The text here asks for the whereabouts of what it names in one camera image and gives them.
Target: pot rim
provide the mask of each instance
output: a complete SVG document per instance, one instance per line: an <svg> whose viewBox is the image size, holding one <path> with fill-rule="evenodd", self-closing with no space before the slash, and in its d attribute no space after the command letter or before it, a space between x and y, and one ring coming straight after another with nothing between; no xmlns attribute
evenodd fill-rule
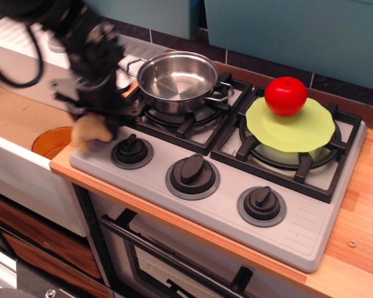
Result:
<svg viewBox="0 0 373 298"><path fill-rule="evenodd" d="M163 60L163 59L169 59L169 58L176 58L176 57L186 57L186 56L190 56L190 57L193 57L193 58L198 58L200 60L202 60L204 63L207 63L208 65L210 65L210 67L213 69L214 73L215 73L215 80L213 80L213 83L211 84L211 86L203 93L201 94L197 94L196 96L194 97L188 97L188 98L183 98L183 99L169 99L169 98L164 98L164 97L158 97L158 95L155 95L155 94L152 94L150 92L147 92L146 89L143 87L143 85L140 83L141 79L142 79L142 76L144 74L144 72L150 68L150 67L153 67L153 65L157 62L157 61L160 61L160 60ZM155 100L162 100L162 101L171 101L171 102L184 102L184 101L190 101L190 100L194 100L196 98L203 98L205 96L208 95L208 93L210 93L214 87L216 86L216 83L217 83L217 80L218 80L218 75L219 75L219 71L218 71L218 68L217 66L215 65L215 63L213 61L211 61L209 58L207 58L206 56L204 55L201 55L201 54L198 54L198 53L194 53L194 52L186 52L186 51L173 51L173 52L166 52L166 53L163 53L163 54L160 54L160 55L157 55L149 60L147 60L138 70L137 72L137 82L138 82L138 86L140 87L140 89L148 96L150 97L153 97Z"/></svg>

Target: yellow-green silicone lid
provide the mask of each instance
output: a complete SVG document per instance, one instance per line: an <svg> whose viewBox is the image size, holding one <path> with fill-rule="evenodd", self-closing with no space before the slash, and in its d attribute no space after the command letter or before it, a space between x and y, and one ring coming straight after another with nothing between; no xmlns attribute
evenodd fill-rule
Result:
<svg viewBox="0 0 373 298"><path fill-rule="evenodd" d="M246 112L247 128L262 144L283 152L310 152L326 145L336 127L319 102L307 98L295 115L273 113L264 97L256 99Z"/></svg>

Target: black cable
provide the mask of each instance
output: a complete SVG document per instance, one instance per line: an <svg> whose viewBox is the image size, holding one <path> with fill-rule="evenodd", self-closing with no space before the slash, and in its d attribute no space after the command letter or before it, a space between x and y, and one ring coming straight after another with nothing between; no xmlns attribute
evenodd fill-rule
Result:
<svg viewBox="0 0 373 298"><path fill-rule="evenodd" d="M4 76L0 72L0 80L3 81L6 84L12 86L12 87L15 87L15 88L26 88L26 87L31 87L33 85L36 85L40 81L40 79L41 79L41 77L43 75L43 57L42 57L42 53L40 51L39 45L37 44L37 40L36 40L35 35L33 34L32 30L30 29L30 27L28 25L26 25L25 27L26 27L27 33L31 37L31 39L33 41L33 44L35 45L35 48L36 48L37 56L39 58L39 72L38 72L37 76L34 79L32 79L31 81L26 82L26 83L17 83L17 82L14 82L14 81L10 80L9 78L7 78L6 76Z"/></svg>

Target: teal cabinet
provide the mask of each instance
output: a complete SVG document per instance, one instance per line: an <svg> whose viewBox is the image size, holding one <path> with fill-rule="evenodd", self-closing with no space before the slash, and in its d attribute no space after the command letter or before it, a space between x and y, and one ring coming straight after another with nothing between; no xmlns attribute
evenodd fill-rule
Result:
<svg viewBox="0 0 373 298"><path fill-rule="evenodd" d="M181 38L199 29L200 0L86 0L102 16Z"/></svg>
<svg viewBox="0 0 373 298"><path fill-rule="evenodd" d="M210 44L373 89L373 0L205 0Z"/></svg>

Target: orange bowl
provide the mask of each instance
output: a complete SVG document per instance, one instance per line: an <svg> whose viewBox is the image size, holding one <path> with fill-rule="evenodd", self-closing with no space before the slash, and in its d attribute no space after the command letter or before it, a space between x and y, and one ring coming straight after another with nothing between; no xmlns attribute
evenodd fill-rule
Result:
<svg viewBox="0 0 373 298"><path fill-rule="evenodd" d="M71 140L71 127L50 129L39 135L32 144L32 151L52 160Z"/></svg>

